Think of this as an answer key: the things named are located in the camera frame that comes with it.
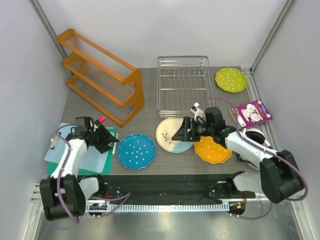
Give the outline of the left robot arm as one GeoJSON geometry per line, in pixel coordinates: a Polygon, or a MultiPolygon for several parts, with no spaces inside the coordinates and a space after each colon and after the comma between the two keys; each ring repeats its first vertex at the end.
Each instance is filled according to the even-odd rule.
{"type": "Polygon", "coordinates": [[[39,184],[43,210],[48,221],[70,218],[78,224],[89,198],[100,200],[106,195],[107,187],[100,174],[78,179],[81,162],[89,148],[95,148],[100,154],[104,154],[112,150],[111,143],[119,142],[103,126],[105,119],[104,116],[97,120],[89,116],[76,117],[75,125],[71,126],[67,136],[56,133],[65,144],[64,152],[55,171],[39,184]]]}

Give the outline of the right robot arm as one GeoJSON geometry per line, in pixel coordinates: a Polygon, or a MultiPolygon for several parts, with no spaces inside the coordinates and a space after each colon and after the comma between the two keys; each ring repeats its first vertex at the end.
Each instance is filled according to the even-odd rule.
{"type": "Polygon", "coordinates": [[[307,190],[299,173],[295,158],[288,150],[277,151],[266,147],[226,125],[218,107],[204,111],[205,119],[184,117],[180,128],[172,136],[174,141],[199,142],[201,137],[211,137],[220,146],[247,159],[258,173],[236,173],[226,184],[226,193],[233,198],[244,191],[264,194],[272,203],[290,200],[296,193],[307,190]]]}

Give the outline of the cream and blue plate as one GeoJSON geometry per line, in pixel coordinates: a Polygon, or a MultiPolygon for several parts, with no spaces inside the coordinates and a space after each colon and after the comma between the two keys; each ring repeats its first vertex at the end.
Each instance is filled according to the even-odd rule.
{"type": "Polygon", "coordinates": [[[155,135],[157,143],[161,148],[170,153],[183,153],[189,150],[192,146],[192,142],[185,142],[179,140],[172,140],[172,136],[179,130],[183,123],[183,118],[165,118],[157,126],[155,135]]]}

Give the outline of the blue dotted plate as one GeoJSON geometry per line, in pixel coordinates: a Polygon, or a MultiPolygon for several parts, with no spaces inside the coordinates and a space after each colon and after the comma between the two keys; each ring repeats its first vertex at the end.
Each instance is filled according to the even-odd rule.
{"type": "Polygon", "coordinates": [[[154,141],[146,134],[132,133],[118,145],[118,162],[126,169],[138,171],[147,168],[156,158],[154,141]]]}

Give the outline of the orange dotted plate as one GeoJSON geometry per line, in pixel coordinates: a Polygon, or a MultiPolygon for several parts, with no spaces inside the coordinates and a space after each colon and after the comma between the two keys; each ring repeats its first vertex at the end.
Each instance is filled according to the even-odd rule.
{"type": "Polygon", "coordinates": [[[214,142],[211,136],[201,136],[200,141],[193,143],[196,155],[204,162],[220,164],[232,156],[232,151],[214,142]]]}

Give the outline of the green dotted plate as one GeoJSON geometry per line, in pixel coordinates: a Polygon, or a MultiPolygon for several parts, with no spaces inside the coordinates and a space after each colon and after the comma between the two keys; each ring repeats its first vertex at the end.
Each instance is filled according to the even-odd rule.
{"type": "Polygon", "coordinates": [[[235,68],[221,68],[215,74],[217,86],[228,93],[242,92],[248,86],[248,79],[245,74],[235,68]]]}

